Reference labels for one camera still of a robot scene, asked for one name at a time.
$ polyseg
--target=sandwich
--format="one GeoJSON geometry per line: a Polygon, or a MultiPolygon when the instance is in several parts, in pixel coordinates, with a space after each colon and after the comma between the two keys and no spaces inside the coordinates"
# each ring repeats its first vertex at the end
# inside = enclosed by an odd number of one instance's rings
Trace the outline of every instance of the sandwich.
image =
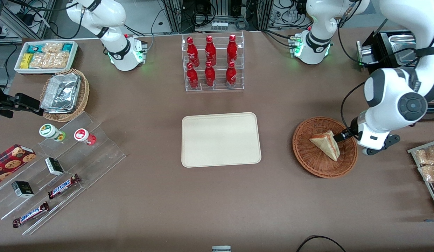
{"type": "Polygon", "coordinates": [[[340,149],[338,148],[337,142],[335,142],[332,131],[323,134],[315,134],[309,140],[320,148],[329,158],[337,161],[340,156],[340,149]]]}

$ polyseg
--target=wicker basket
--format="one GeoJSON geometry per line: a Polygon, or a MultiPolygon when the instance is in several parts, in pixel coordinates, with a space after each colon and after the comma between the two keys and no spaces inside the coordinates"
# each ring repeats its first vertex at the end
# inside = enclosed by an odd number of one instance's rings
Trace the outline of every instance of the wicker basket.
{"type": "MultiPolygon", "coordinates": [[[[78,99],[77,99],[77,108],[74,110],[71,114],[49,114],[44,112],[43,117],[46,119],[49,119],[51,121],[58,121],[60,123],[65,123],[67,121],[73,120],[78,115],[80,115],[86,107],[86,104],[88,103],[88,95],[89,95],[89,83],[88,80],[85,78],[85,75],[83,75],[82,72],[76,70],[76,69],[70,69],[67,71],[56,73],[55,75],[66,75],[66,74],[76,74],[79,75],[82,78],[82,82],[80,84],[80,90],[78,91],[78,99]]],[[[43,91],[41,92],[40,96],[40,102],[43,101],[44,95],[46,94],[46,89],[48,87],[49,80],[46,82],[46,85],[44,85],[43,91]]]]}
{"type": "Polygon", "coordinates": [[[292,148],[300,164],[312,174],[334,178],[347,174],[357,161],[357,144],[354,138],[338,143],[340,156],[337,161],[330,159],[309,139],[312,135],[331,130],[339,134],[345,127],[338,121],[327,117],[309,118],[295,129],[292,148]]]}

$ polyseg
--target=coca-cola bottle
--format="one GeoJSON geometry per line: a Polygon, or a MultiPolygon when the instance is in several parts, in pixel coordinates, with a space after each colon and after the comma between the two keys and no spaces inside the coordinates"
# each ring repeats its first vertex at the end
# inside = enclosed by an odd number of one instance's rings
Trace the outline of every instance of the coca-cola bottle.
{"type": "Polygon", "coordinates": [[[214,70],[214,67],[212,67],[211,61],[206,62],[206,69],[204,70],[204,75],[206,76],[206,85],[212,88],[214,86],[214,83],[216,82],[216,72],[214,70]]]}
{"type": "Polygon", "coordinates": [[[194,39],[192,37],[188,37],[186,41],[188,42],[189,61],[194,65],[194,67],[198,67],[200,65],[200,60],[198,59],[198,50],[194,45],[194,39]]]}
{"type": "Polygon", "coordinates": [[[236,86],[236,74],[234,62],[229,62],[228,69],[226,70],[226,86],[228,88],[234,88],[236,86]]]}
{"type": "Polygon", "coordinates": [[[230,35],[230,42],[228,43],[228,47],[226,48],[226,52],[228,54],[226,61],[228,63],[235,62],[237,59],[237,44],[236,44],[236,35],[230,35]]]}
{"type": "Polygon", "coordinates": [[[206,36],[206,48],[204,49],[204,51],[206,52],[206,60],[210,61],[213,66],[216,65],[217,64],[216,46],[212,42],[211,35],[206,36]]]}
{"type": "Polygon", "coordinates": [[[188,81],[190,88],[197,89],[198,88],[198,75],[196,70],[194,69],[194,66],[192,63],[188,62],[186,64],[186,67],[188,68],[188,71],[186,72],[186,75],[188,76],[188,81]]]}

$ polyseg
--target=table surface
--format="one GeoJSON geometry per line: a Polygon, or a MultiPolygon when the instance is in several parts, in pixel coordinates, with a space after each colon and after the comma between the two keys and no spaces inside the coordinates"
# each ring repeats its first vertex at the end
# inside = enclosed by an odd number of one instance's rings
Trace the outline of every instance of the table surface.
{"type": "MultiPolygon", "coordinates": [[[[342,29],[351,55],[371,31],[342,29]]],[[[359,155],[342,178],[315,177],[294,157],[294,129],[313,116],[340,120],[343,97],[369,75],[343,54],[337,36],[321,64],[306,65],[261,32],[244,35],[245,90],[226,93],[185,92],[180,35],[156,37],[147,63],[130,72],[110,64],[99,40],[78,40],[74,67],[91,88],[86,111],[128,156],[31,236],[0,220],[0,251],[210,251],[214,245],[294,251],[317,234],[347,251],[434,251],[434,223],[422,222],[434,217],[434,203],[406,153],[434,140],[434,122],[393,132],[399,144],[359,155]],[[185,116],[238,112],[257,116],[260,163],[182,166],[185,116]]],[[[47,78],[16,75],[10,93],[39,97],[47,78]]],[[[345,117],[366,108],[358,90],[345,117]]],[[[27,112],[1,118],[0,153],[16,143],[36,145],[44,123],[27,112]]],[[[302,251],[319,249],[337,251],[326,241],[302,251]]]]}

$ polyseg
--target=cookie box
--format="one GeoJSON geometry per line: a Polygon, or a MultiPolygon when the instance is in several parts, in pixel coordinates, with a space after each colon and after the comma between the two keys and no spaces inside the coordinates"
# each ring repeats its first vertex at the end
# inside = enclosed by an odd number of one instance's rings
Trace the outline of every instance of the cookie box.
{"type": "Polygon", "coordinates": [[[0,182],[36,157],[32,149],[13,145],[0,154],[0,182]]]}

